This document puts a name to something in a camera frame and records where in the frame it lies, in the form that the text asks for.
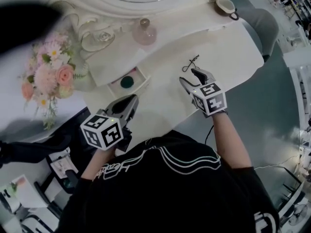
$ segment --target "black cable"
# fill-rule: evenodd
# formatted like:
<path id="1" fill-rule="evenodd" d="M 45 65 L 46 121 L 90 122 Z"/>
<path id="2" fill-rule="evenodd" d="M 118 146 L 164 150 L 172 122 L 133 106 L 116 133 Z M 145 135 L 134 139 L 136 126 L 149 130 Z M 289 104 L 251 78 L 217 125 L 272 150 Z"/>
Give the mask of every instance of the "black cable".
<path id="1" fill-rule="evenodd" d="M 213 129 L 213 128 L 214 128 L 214 125 L 210 128 L 210 130 L 209 130 L 209 132 L 208 132 L 208 134 L 207 134 L 207 137 L 205 138 L 205 145 L 206 145 L 206 141 L 207 141 L 207 139 L 208 139 L 210 133 L 212 132 L 212 129 Z"/>

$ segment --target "gray floor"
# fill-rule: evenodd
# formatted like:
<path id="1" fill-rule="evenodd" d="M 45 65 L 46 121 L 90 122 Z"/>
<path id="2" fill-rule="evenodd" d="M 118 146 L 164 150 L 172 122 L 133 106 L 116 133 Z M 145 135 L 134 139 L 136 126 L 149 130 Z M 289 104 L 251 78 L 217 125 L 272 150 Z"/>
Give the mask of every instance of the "gray floor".
<path id="1" fill-rule="evenodd" d="M 232 0 L 238 8 L 253 7 L 248 0 Z M 273 54 L 253 77 L 226 93 L 228 112 L 239 132 L 254 167 L 275 165 L 299 154 L 299 118 L 297 100 L 290 72 L 276 44 Z M 176 127 L 176 130 L 204 143 L 212 126 L 196 112 Z M 216 148 L 214 134 L 207 144 Z M 298 158 L 284 165 L 293 171 Z M 268 167 L 257 170 L 273 203 L 277 206 L 284 183 L 292 179 L 282 168 Z"/>

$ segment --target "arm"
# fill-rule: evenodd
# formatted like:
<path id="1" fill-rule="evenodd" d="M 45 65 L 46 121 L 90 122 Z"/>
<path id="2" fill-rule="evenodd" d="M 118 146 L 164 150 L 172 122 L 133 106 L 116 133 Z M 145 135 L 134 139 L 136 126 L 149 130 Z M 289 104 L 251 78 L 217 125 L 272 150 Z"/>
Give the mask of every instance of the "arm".
<path id="1" fill-rule="evenodd" d="M 85 199 L 88 195 L 89 186 L 100 168 L 113 156 L 115 149 L 107 151 L 96 150 L 91 161 L 83 172 L 73 195 L 70 197 L 59 220 L 56 233 L 75 232 L 81 230 L 82 220 L 79 218 Z"/>
<path id="2" fill-rule="evenodd" d="M 252 163 L 247 150 L 225 113 L 213 116 L 217 152 L 231 168 L 251 167 Z"/>

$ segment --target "artificial flower bouquet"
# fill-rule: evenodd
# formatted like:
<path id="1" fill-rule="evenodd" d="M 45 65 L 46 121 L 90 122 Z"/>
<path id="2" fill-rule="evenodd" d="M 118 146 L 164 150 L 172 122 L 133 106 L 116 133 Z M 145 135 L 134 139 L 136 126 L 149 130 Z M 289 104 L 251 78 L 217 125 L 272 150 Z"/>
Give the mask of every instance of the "artificial flower bouquet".
<path id="1" fill-rule="evenodd" d="M 39 43 L 33 44 L 31 57 L 22 75 L 22 94 L 26 104 L 37 103 L 43 110 L 43 124 L 50 129 L 57 114 L 57 100 L 73 94 L 73 80 L 85 75 L 75 73 L 72 62 L 73 47 L 68 32 L 52 32 Z"/>

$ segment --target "wire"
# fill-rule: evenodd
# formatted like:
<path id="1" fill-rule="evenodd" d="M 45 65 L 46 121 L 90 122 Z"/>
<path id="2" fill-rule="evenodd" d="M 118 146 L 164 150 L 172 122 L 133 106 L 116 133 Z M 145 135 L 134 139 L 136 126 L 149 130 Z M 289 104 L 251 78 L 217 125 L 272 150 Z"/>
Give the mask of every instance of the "wire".
<path id="1" fill-rule="evenodd" d="M 282 162 L 282 163 L 280 163 L 280 164 L 276 164 L 276 165 L 268 165 L 268 166 L 259 166 L 259 167 L 255 168 L 254 170 L 259 169 L 259 168 L 266 168 L 266 167 L 280 166 L 280 165 L 284 164 L 285 162 L 289 161 L 290 159 L 293 159 L 294 157 L 298 157 L 298 156 L 299 156 L 299 155 L 292 156 L 292 157 L 288 158 L 286 161 L 283 161 L 283 162 Z"/>
<path id="2" fill-rule="evenodd" d="M 212 132 L 212 129 L 213 129 L 213 128 L 214 128 L 214 125 L 210 128 L 210 130 L 209 130 L 209 132 L 208 132 L 208 134 L 207 134 L 207 136 L 206 136 L 206 138 L 205 138 L 205 145 L 206 145 L 206 141 L 207 141 L 207 139 L 208 139 L 210 133 Z"/>

